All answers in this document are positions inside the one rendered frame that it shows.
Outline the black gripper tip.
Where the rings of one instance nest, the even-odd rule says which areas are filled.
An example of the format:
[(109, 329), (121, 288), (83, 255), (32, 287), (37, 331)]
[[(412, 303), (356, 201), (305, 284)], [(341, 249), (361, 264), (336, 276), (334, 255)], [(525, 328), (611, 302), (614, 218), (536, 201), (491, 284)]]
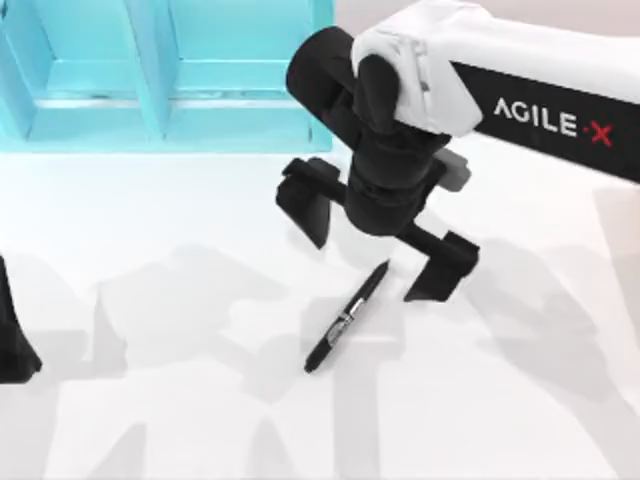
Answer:
[(25, 384), (42, 365), (19, 323), (6, 263), (0, 255), (0, 385)]

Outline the black pen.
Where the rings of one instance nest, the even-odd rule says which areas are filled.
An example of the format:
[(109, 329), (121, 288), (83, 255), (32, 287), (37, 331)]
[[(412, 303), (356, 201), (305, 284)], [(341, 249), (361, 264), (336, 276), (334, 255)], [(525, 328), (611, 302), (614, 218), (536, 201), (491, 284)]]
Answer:
[(367, 303), (371, 295), (380, 285), (389, 270), (389, 266), (389, 259), (377, 265), (341, 309), (335, 320), (329, 325), (322, 337), (307, 355), (303, 366), (305, 373), (310, 374), (316, 371), (328, 357), (337, 345), (339, 339), (356, 319), (357, 312)]

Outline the pale grey rounded box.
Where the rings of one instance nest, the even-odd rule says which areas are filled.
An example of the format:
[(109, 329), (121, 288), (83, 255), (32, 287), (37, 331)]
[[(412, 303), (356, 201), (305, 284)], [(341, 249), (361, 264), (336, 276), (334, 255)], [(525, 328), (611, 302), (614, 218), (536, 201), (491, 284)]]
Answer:
[(447, 148), (439, 150), (434, 158), (445, 167), (438, 185), (449, 192), (460, 192), (471, 178), (468, 160)]

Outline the light blue rack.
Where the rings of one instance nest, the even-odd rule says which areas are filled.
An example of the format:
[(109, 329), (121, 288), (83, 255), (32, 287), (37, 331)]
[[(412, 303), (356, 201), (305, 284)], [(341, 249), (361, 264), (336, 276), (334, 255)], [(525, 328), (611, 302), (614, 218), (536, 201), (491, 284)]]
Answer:
[(287, 92), (335, 0), (0, 0), (0, 152), (327, 151)]

